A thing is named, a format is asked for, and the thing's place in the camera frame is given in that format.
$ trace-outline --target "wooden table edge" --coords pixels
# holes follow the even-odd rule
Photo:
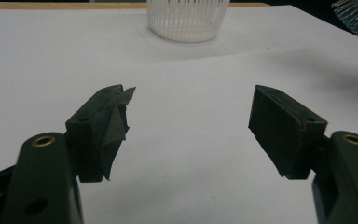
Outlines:
[[[265,3],[230,3],[230,7],[268,7]],[[146,8],[146,3],[36,3],[36,2],[0,2],[0,9],[112,9]]]

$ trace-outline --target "screw hole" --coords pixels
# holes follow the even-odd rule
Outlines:
[[[355,145],[358,145],[358,136],[355,136],[355,135],[352,135],[352,134],[346,134],[343,136],[344,140],[349,142],[349,143],[352,143],[352,144],[355,144]]]
[[[26,206],[25,212],[28,215],[36,215],[43,212],[47,207],[48,207],[48,200],[43,198],[36,199]]]
[[[36,138],[33,141],[32,146],[33,147],[46,147],[48,145],[51,145],[54,141],[55,141],[55,137],[53,137],[53,136],[42,136],[42,137]]]

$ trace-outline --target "ribbed plastic cup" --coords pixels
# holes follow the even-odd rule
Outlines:
[[[147,0],[150,28],[180,42],[213,39],[219,32],[229,0]]]

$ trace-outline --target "white table surface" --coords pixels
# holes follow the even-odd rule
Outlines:
[[[136,86],[111,181],[81,184],[86,223],[317,222],[306,181],[280,178],[247,129],[254,87],[358,133],[358,37],[294,7],[230,8],[181,44],[145,9],[0,10],[0,170],[97,90]]]

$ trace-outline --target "transparent container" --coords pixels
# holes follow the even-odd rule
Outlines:
[[[201,42],[216,37],[229,0],[147,0],[150,28],[165,38]]]

